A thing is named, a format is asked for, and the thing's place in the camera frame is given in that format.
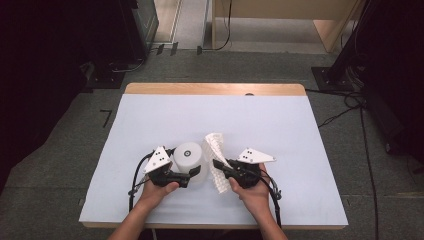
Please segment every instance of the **black cable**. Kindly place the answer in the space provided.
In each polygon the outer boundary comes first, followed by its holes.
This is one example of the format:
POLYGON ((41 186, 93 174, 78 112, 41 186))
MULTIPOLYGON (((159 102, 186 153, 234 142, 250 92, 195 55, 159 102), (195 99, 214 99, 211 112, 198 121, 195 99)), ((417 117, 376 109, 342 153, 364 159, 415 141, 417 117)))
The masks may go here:
POLYGON ((322 124, 320 124, 318 126, 318 128, 321 128, 321 127, 323 127, 325 125, 328 125, 332 121, 336 120, 337 118, 343 116, 344 114, 346 114, 346 113, 348 113, 348 112, 350 112, 352 110, 355 110, 355 109, 364 107, 364 102, 361 102, 360 100, 358 100, 359 97, 362 97, 362 94, 360 92, 341 93, 341 92, 333 92, 333 91, 319 91, 319 90, 312 90, 312 89, 305 89, 305 90, 307 92, 315 92, 315 93, 321 93, 321 94, 343 96, 344 97, 344 100, 343 100, 344 101, 344 104, 346 105, 346 107, 348 107, 347 110, 345 110, 345 111, 343 111, 343 112, 341 112, 341 113, 339 113, 339 114, 337 114, 335 116, 332 116, 330 118, 327 118, 322 124), (350 105, 348 103, 348 99, 350 99, 350 98, 352 98, 352 99, 355 100, 356 105, 350 105))
POLYGON ((266 171, 261 169, 261 172, 265 173, 265 175, 266 175, 266 176, 261 176, 261 177, 269 178, 269 181, 272 183, 272 188, 273 188, 273 192, 275 193, 275 197, 277 198, 277 200, 280 200, 281 199, 281 190, 280 191, 278 190, 277 183, 274 181, 274 179, 271 176, 269 176, 269 174, 266 171))
POLYGON ((133 178, 133 182, 132 182, 132 185, 131 185, 131 191, 129 191, 129 192, 128 192, 128 195, 130 195, 130 199, 129 199, 129 211, 130 211, 130 212, 131 212, 131 210, 133 209, 133 206, 134 206, 134 194, 137 192, 135 182, 137 181, 138 171, 140 170, 141 164, 143 164, 143 162, 144 162, 147 158, 151 158, 151 157, 152 157, 152 155, 153 155, 153 153, 154 153, 154 151, 153 151, 153 152, 151 152, 151 153, 149 153, 149 154, 147 154, 146 156, 144 156, 144 157, 140 160, 140 162, 138 163, 137 168, 136 168, 136 170, 135 170, 134 178, 133 178))
POLYGON ((367 139, 367 133, 365 131, 364 116, 363 116, 362 110, 363 110, 363 108, 361 107, 360 114, 361 114, 362 133, 364 135, 365 153, 367 155, 368 171, 370 173, 372 195, 373 195, 373 199, 374 199, 374 224, 375 224, 375 229, 374 230, 375 230, 375 239, 378 240, 379 239, 379 231, 378 231, 377 191, 376 191, 376 188, 375 188, 374 175, 373 175, 373 172, 372 172, 370 155, 369 155, 369 151, 368 151, 368 139, 367 139))
POLYGON ((136 187, 139 187, 139 186, 141 186, 141 185, 143 185, 143 184, 145 184, 146 182, 148 182, 148 181, 150 181, 150 179, 147 179, 147 180, 144 180, 144 181, 142 181, 142 182, 139 182, 137 185, 135 185, 136 187))
POLYGON ((123 70, 114 70, 114 69, 112 69, 112 72, 114 72, 114 73, 123 73, 123 72, 132 72, 132 71, 135 71, 135 70, 137 70, 137 69, 138 69, 141 65, 143 65, 143 63, 144 63, 144 59, 139 59, 138 61, 140 61, 140 63, 139 63, 137 66, 133 67, 133 68, 130 68, 130 69, 123 69, 123 70))
POLYGON ((259 180, 261 180, 267 187, 269 191, 269 195, 271 195, 272 201, 274 202, 274 208, 275 208, 275 217, 277 218, 277 224, 281 228, 281 217, 280 217, 280 205, 278 205, 277 197, 275 196, 274 191, 271 189, 267 181, 263 177, 260 177, 259 180))
POLYGON ((228 28, 226 27, 228 29, 228 35, 227 35, 227 40, 225 41, 224 45, 222 45, 220 48, 216 48, 216 49, 213 49, 213 48, 201 49, 201 51, 219 51, 219 50, 223 49, 225 46, 227 46, 228 41, 230 41, 230 38, 231 38, 231 9, 232 9, 232 6, 233 6, 233 0, 230 0, 230 9, 228 10, 228 28))
POLYGON ((329 120, 328 122, 327 122, 327 120, 328 120, 327 119, 326 121, 324 121, 325 124, 322 124, 319 127, 329 124, 330 122, 332 122, 336 118, 340 117, 341 115, 343 115, 343 114, 345 114, 345 113, 347 113, 347 112, 349 112, 353 109, 359 108, 359 110, 360 110, 359 112, 360 112, 360 117, 361 117, 362 134, 364 136, 365 154, 366 154, 367 163, 368 163, 368 171, 369 171, 369 174, 370 174, 371 187, 372 187, 373 200, 374 200, 375 239, 378 240, 379 239, 379 229, 378 229, 379 228, 379 226, 378 226, 379 220, 378 220, 377 190, 376 190, 375 183, 374 183, 374 175, 373 175, 373 172, 372 172, 371 160, 370 160, 369 149, 368 149, 368 138, 367 138, 367 134, 366 134, 366 131, 365 131, 365 123, 364 123, 364 116, 363 116, 363 110, 365 109, 365 102, 359 101, 357 99, 358 97, 362 97, 362 95, 359 92, 351 92, 351 93, 348 93, 348 94, 344 94, 344 93, 337 93, 337 92, 322 92, 322 91, 318 91, 318 90, 306 90, 306 91, 322 93, 322 94, 331 94, 331 95, 337 95, 337 96, 344 96, 345 97, 344 98, 344 104, 348 107, 348 109, 343 111, 342 113, 334 116, 334 117, 329 118, 331 120, 329 120), (353 98, 356 101, 357 105, 352 106, 352 105, 348 104, 348 102, 347 102, 348 98, 353 98))
POLYGON ((359 74, 355 72, 354 67, 352 65, 346 67, 345 74, 347 78, 360 89, 365 86, 365 84, 359 79, 359 74))
MULTIPOLYGON (((280 205, 278 204, 278 199, 277 199, 277 195, 276 195, 277 193, 274 192, 274 190, 269 186, 269 183, 261 175, 258 175, 255 172, 252 172, 252 171, 246 170, 246 169, 240 169, 240 170, 243 171, 243 172, 245 172, 245 173, 248 173, 250 175, 253 175, 255 177, 258 177, 259 180, 261 180, 265 184, 265 186, 267 186, 268 191, 269 191, 269 195, 271 195, 271 199, 272 199, 272 201, 274 203, 275 218, 277 219, 277 224, 278 224, 278 226, 280 228, 282 228, 282 226, 281 226, 281 217, 280 217, 280 205)), ((271 179, 271 182, 272 182, 273 187, 276 187, 276 186, 274 186, 274 183, 275 183, 274 180, 272 180, 272 178, 269 176, 269 174, 267 172, 265 172, 265 173, 271 179)))
MULTIPOLYGON (((222 4, 222 9, 223 10, 225 10, 224 9, 224 3, 223 3, 223 0, 221 0, 221 4, 222 4)), ((228 13, 228 19, 230 19, 231 18, 231 13, 229 12, 228 13)), ((229 28, 229 24, 227 24, 227 22, 225 21, 225 17, 224 17, 224 26, 225 26, 225 29, 227 29, 227 32, 228 32, 228 34, 230 34, 230 28, 229 28)), ((233 46, 233 42, 231 41, 231 38, 229 38, 230 39, 230 48, 233 46)))
POLYGON ((223 49, 225 46, 227 46, 228 41, 230 40, 231 37, 231 8, 233 5, 233 0, 230 0, 230 9, 228 10, 228 36, 227 36, 227 41, 225 41, 224 45, 222 45, 222 47, 215 49, 215 51, 219 51, 221 49, 223 49))

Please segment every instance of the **cable on floor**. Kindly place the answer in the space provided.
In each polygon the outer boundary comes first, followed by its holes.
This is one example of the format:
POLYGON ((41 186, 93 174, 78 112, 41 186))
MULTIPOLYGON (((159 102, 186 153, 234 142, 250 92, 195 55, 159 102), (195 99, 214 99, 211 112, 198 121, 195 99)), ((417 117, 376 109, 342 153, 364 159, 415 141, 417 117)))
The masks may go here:
POLYGON ((233 6, 233 0, 230 0, 230 9, 228 10, 228 26, 227 26, 227 24, 225 22, 225 18, 224 18, 224 25, 225 25, 225 28, 228 30, 227 40, 225 41, 224 45, 222 45, 220 48, 216 48, 216 49, 213 49, 213 48, 203 49, 201 46, 197 46, 197 55, 202 54, 203 51, 219 51, 219 50, 223 49, 225 46, 227 46, 227 44, 228 44, 228 42, 230 41, 230 38, 231 38, 231 12, 232 12, 231 10, 232 10, 232 6, 233 6))
POLYGON ((343 114, 354 110, 354 109, 359 109, 359 113, 360 113, 360 118, 361 118, 361 127, 362 127, 362 134, 364 137, 364 147, 365 147, 365 155, 366 155, 366 159, 367 159, 367 164, 368 164, 368 172, 370 174, 370 181, 371 181, 371 187, 372 187, 372 194, 373 194, 373 202, 374 202, 374 235, 375 235, 375 240, 379 240, 379 217, 378 217, 378 202, 377 202, 377 190, 375 187, 375 182, 374 182, 374 174, 372 171, 372 166, 371 166, 371 160, 370 160, 370 154, 369 154, 369 149, 368 149, 368 138, 367 138, 367 132, 365 129, 365 122, 364 122, 364 116, 363 116, 363 111, 364 109, 366 109, 366 105, 365 105, 365 100, 359 100, 358 98, 363 98, 362 94, 360 92, 351 92, 351 93, 342 93, 342 92, 323 92, 323 91, 319 91, 319 90, 311 90, 311 89, 305 89, 307 92, 315 92, 315 93, 321 93, 321 94, 328 94, 328 95, 335 95, 335 96, 344 96, 344 104, 348 107, 347 110, 343 111, 342 113, 330 117, 327 120, 324 121, 323 124, 321 124, 318 127, 322 127, 325 126, 327 124, 329 124, 330 122, 332 122, 333 120, 337 119, 338 117, 342 116, 343 114), (355 100, 356 105, 351 105, 348 102, 348 99, 352 98, 355 100))
POLYGON ((112 68, 112 72, 114 72, 114 73, 133 72, 133 71, 137 70, 144 63, 144 59, 137 59, 137 61, 139 61, 137 66, 130 68, 130 69, 121 69, 121 70, 117 69, 116 67, 113 67, 113 65, 116 64, 116 63, 109 63, 109 67, 112 68))

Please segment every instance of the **white tabletop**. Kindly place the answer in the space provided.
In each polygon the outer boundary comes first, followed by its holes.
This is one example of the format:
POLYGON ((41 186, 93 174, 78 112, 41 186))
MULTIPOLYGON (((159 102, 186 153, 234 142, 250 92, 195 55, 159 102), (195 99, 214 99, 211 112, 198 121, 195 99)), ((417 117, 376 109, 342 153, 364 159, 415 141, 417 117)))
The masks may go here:
MULTIPOLYGON (((116 227, 128 214, 128 191, 143 156, 157 146, 201 144, 212 132, 224 134, 226 158, 237 158, 246 147, 277 158, 266 167, 282 191, 285 229, 348 225, 307 96, 124 94, 79 221, 116 227)), ((146 226, 243 229, 256 223, 231 190, 218 194, 209 175, 167 196, 146 226)))

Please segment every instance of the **wooden table edge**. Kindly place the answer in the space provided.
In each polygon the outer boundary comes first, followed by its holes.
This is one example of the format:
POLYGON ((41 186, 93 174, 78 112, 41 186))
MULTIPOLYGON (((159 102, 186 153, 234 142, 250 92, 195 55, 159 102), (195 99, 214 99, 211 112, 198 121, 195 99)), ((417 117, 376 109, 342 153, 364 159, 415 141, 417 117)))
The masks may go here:
MULTIPOLYGON (((111 222, 81 222, 87 228, 117 228, 120 223, 111 222)), ((164 223, 146 223, 148 229, 231 229, 246 230, 259 229, 257 225, 223 225, 223 224, 164 224, 164 223)), ((283 230, 341 230, 346 225, 283 225, 283 230)))
POLYGON ((306 96, 301 84, 282 83, 130 83, 125 94, 306 96))

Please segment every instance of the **gray carpet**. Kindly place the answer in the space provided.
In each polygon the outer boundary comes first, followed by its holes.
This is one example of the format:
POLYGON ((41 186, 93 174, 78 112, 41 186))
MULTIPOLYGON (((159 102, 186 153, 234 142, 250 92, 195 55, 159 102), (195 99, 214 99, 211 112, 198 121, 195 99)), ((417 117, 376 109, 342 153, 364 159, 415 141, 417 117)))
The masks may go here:
MULTIPOLYGON (((83 199, 126 84, 130 82, 300 83, 316 89, 311 66, 331 66, 334 55, 204 52, 152 53, 127 73, 120 90, 81 93, 41 148, 18 164, 0 197, 0 239, 105 239, 111 229, 78 222, 83 199), (103 127, 107 113, 113 110, 103 127)), ((346 110, 342 97, 308 93, 317 123, 346 110)), ((385 153, 385 141, 364 112, 379 206, 380 239, 423 239, 424 175, 408 156, 385 153)), ((375 239, 374 207, 359 110, 320 128, 349 226, 335 231, 287 231, 289 239, 375 239)))

